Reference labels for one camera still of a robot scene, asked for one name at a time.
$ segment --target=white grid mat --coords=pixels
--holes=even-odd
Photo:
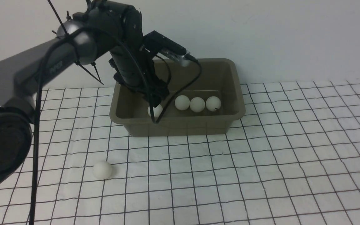
[[[113,88],[44,91],[37,224],[360,225],[360,81],[242,90],[226,135],[151,138],[111,124]],[[0,184],[0,224],[26,223],[31,156]]]

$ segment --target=brown plastic tray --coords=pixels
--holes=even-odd
[[[110,108],[111,120],[123,124],[133,137],[225,134],[233,121],[241,119],[245,114],[236,66],[233,61],[224,58],[199,59],[199,62],[203,69],[201,77],[181,94],[190,100],[194,97],[206,100],[217,96],[222,101],[220,110],[211,112],[205,108],[195,113],[188,108],[179,111],[173,101],[159,124],[153,124],[147,113],[148,103],[143,96],[116,83]],[[168,87],[171,94],[199,72],[194,63],[188,67],[181,67],[168,60],[167,63],[172,71],[172,81]],[[156,75],[166,81],[168,71],[162,61],[155,60],[155,70]]]

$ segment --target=ball with marking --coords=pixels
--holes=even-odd
[[[222,106],[222,102],[216,96],[209,97],[206,100],[206,108],[211,112],[219,110],[221,106]]]

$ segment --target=white wall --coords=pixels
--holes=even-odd
[[[360,78],[360,0],[119,0],[198,58],[233,60],[249,83]],[[62,18],[83,0],[53,0]],[[46,0],[0,0],[0,60],[54,37],[58,22]],[[106,55],[97,60],[113,85]],[[51,87],[97,86],[71,67]]]

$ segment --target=ball on table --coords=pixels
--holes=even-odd
[[[158,118],[163,110],[163,107],[161,105],[158,105],[157,107],[154,107],[154,117]],[[151,116],[150,107],[147,109],[148,115]]]
[[[174,105],[178,110],[184,111],[190,107],[190,99],[185,95],[180,95],[174,101]]]
[[[92,172],[98,180],[108,179],[112,174],[112,170],[112,165],[106,161],[99,161],[92,168]]]
[[[195,97],[190,101],[190,108],[195,113],[200,113],[205,108],[205,101],[200,97]]]
[[[222,102],[216,96],[209,97],[206,100],[206,108],[211,112],[217,111],[218,109],[220,109],[221,106]]]

